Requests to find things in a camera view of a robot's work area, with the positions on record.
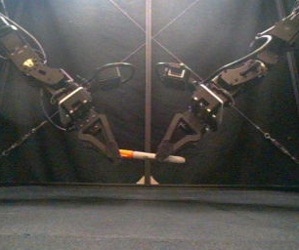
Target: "white marker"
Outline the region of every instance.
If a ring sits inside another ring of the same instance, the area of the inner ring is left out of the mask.
[[[120,149],[120,154],[122,158],[128,159],[156,160],[154,153],[150,152],[138,152],[138,151]],[[185,158],[181,156],[169,155],[162,161],[169,163],[185,163]]]

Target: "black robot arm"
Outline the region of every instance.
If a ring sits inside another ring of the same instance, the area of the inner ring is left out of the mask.
[[[80,140],[88,146],[96,148],[110,159],[118,160],[120,150],[110,127],[105,115],[93,109],[86,88],[74,82],[65,70],[52,68],[44,63],[18,28],[1,13],[0,43],[18,70],[34,77],[53,96],[64,127],[76,129]]]
[[[221,67],[204,81],[192,77],[184,64],[160,62],[156,73],[166,86],[196,89],[189,108],[177,113],[157,147],[156,158],[162,160],[184,145],[196,142],[202,134],[214,131],[221,121],[222,109],[233,105],[233,97],[245,83],[265,76],[278,56],[299,47],[299,7],[292,14],[256,36],[257,49],[244,58]]]

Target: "marker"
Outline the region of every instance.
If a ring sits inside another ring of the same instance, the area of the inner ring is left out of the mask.
[[[128,159],[156,160],[156,154],[150,152],[138,152],[126,149],[120,149],[120,154],[122,158]],[[185,163],[185,158],[181,156],[169,155],[162,161],[169,163]]]

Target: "black cable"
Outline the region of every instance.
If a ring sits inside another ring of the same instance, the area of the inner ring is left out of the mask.
[[[168,62],[158,62],[156,65],[154,65],[154,74],[156,74],[156,76],[158,77],[158,80],[161,81],[161,82],[164,82],[164,78],[161,77],[161,74],[160,74],[160,72],[158,72],[158,70],[160,70],[160,68],[162,67],[162,66],[169,66],[169,63]]]
[[[54,101],[54,99],[56,99],[65,91],[68,91],[66,88],[58,89],[58,90],[56,91],[56,93],[52,95],[50,101],[49,101],[52,104],[57,104],[57,102]]]
[[[29,39],[31,40],[31,42],[34,43],[34,45],[37,46],[38,48],[38,53],[42,55],[42,63],[46,63],[46,55],[45,55],[45,52],[44,52],[44,49],[37,41],[37,39],[33,37],[33,35],[7,17],[7,12],[6,12],[6,7],[5,7],[5,3],[3,1],[1,1],[1,4],[2,4],[2,8],[3,8],[3,12],[6,15],[3,15],[1,12],[0,12],[0,16],[13,25],[18,28],[18,30],[29,37]],[[3,57],[1,54],[0,54],[0,58],[2,60],[6,60],[9,58]]]
[[[39,107],[41,107],[44,116],[45,116],[48,122],[52,124],[52,126],[54,126],[54,127],[56,127],[58,130],[61,130],[61,131],[68,131],[64,127],[58,126],[58,125],[56,124],[56,122],[52,120],[52,117],[53,117],[60,111],[54,112],[54,113],[52,114],[52,116],[49,116],[49,114],[48,114],[48,112],[46,112],[46,110],[45,110],[42,97],[44,97],[44,90],[42,90],[42,88],[41,88],[41,89],[39,89]]]
[[[100,72],[102,72],[106,68],[112,68],[112,67],[129,67],[130,68],[130,75],[128,78],[121,80],[121,84],[126,83],[129,80],[132,80],[133,76],[134,76],[134,66],[130,63],[126,62],[113,62],[109,63],[106,65],[104,65],[102,67],[97,68],[92,74],[92,77],[88,80],[88,83],[90,83],[93,80],[98,80],[98,74]]]

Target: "black curtain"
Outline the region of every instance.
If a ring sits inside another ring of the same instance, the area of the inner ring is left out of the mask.
[[[92,97],[118,147],[138,151],[145,147],[145,47],[132,53],[145,44],[145,4],[145,0],[6,2],[10,18],[44,47],[48,65],[64,68],[76,80],[77,75],[89,78],[97,67],[126,58],[136,66],[130,82]],[[289,1],[286,13],[292,6]],[[277,20],[273,0],[153,0],[152,35],[164,48],[152,41],[152,66],[177,63],[177,58],[206,78],[249,53],[256,34]],[[296,55],[299,67],[299,50]],[[299,158],[299,113],[285,56],[266,78],[249,85],[236,106]],[[0,60],[0,153],[45,119],[38,86]],[[192,92],[165,88],[153,74],[150,97],[156,151],[174,113],[186,110]],[[48,98],[44,102],[52,114],[56,107]],[[186,158],[185,164],[150,165],[161,184],[299,185],[299,165],[233,108],[224,110],[218,130],[177,155]],[[142,175],[142,161],[122,160],[116,166],[82,145],[76,133],[49,124],[0,160],[1,181],[134,183]]]

